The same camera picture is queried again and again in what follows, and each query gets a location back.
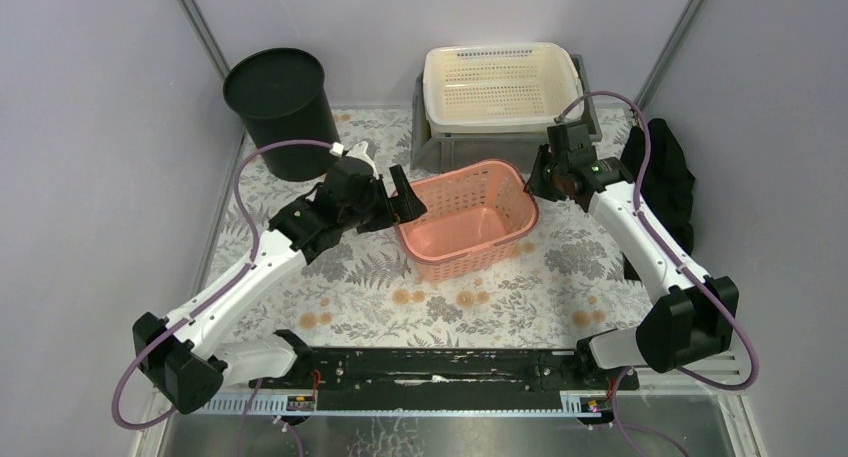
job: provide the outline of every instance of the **gray floor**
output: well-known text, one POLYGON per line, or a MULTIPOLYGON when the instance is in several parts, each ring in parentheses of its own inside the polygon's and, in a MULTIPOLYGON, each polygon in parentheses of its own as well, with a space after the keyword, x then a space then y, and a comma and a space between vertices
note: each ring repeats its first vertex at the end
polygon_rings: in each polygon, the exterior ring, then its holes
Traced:
MULTIPOLYGON (((733 455, 717 404, 709 397, 621 397, 625 422, 661 430, 692 455, 733 455)), ((238 417, 194 415, 172 419, 163 456, 232 456, 238 417)), ((554 418, 313 417, 297 426, 309 457, 319 456, 585 456, 637 455, 617 429, 582 428, 554 418)), ((678 456, 663 440, 630 434, 649 456, 678 456)), ((250 417, 243 457, 296 456, 293 437, 268 417, 250 417)))

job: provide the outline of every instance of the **pink basket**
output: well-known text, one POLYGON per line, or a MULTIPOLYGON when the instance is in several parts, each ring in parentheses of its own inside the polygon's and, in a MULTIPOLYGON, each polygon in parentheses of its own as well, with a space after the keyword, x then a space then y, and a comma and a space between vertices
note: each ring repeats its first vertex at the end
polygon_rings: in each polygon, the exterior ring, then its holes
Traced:
POLYGON ((398 237, 421 277, 440 282, 513 255, 518 239, 539 220, 511 164, 484 160, 413 182, 427 206, 419 219, 398 226, 398 237))

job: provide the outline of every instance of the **metal pole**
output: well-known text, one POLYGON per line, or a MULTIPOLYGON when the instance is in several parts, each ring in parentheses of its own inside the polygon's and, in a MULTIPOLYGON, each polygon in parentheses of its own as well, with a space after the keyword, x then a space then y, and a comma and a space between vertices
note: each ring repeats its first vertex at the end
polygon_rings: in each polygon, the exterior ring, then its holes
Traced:
POLYGON ((215 67, 215 71, 217 71, 218 75, 220 75, 221 79, 223 79, 230 72, 230 66, 227 64, 227 59, 224 58, 224 53, 221 52, 221 48, 218 46, 215 36, 212 35, 212 31, 209 30, 209 25, 206 23, 206 19, 203 18, 203 14, 200 12, 200 7, 197 6, 197 2, 195 0, 177 1, 179 2, 180 7, 183 8, 183 11, 185 11, 186 17, 188 17, 194 32, 197 34, 197 38, 200 39, 200 43, 203 44, 203 48, 206 49, 206 54, 209 56, 209 60, 212 61, 212 66, 215 67))
POLYGON ((677 24, 671 31, 671 35, 669 35, 662 52, 660 52, 660 56, 657 58, 654 67, 651 69, 651 73, 648 74, 645 84, 642 85, 642 90, 640 90, 639 95, 636 96, 636 105, 640 108, 644 109, 651 102, 651 99, 657 92, 663 77, 665 77, 669 67, 671 67, 671 62, 674 60, 674 56, 677 55, 677 51, 680 50, 681 44, 686 39, 686 35, 689 33, 698 13, 704 6, 705 1, 706 0, 689 0, 689 2, 686 3, 683 13, 680 14, 680 18, 677 20, 677 24))

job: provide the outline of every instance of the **white basket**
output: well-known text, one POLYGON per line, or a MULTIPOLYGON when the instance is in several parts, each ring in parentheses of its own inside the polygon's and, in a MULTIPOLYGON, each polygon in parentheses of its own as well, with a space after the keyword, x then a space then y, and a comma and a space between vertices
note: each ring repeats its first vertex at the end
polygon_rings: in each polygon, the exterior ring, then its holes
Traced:
MULTIPOLYGON (((433 133, 545 132, 582 93, 571 57, 551 43, 444 47, 424 62, 433 133)), ((583 102, 566 120, 582 114, 583 102)))

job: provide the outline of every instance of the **trash can lid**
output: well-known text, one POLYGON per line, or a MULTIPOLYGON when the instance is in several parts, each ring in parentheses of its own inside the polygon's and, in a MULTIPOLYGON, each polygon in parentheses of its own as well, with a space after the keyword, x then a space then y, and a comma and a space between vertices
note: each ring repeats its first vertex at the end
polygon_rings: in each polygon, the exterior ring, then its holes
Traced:
POLYGON ((324 87, 324 69, 300 49, 269 49, 239 62, 224 80, 224 100, 245 118, 288 115, 324 87))

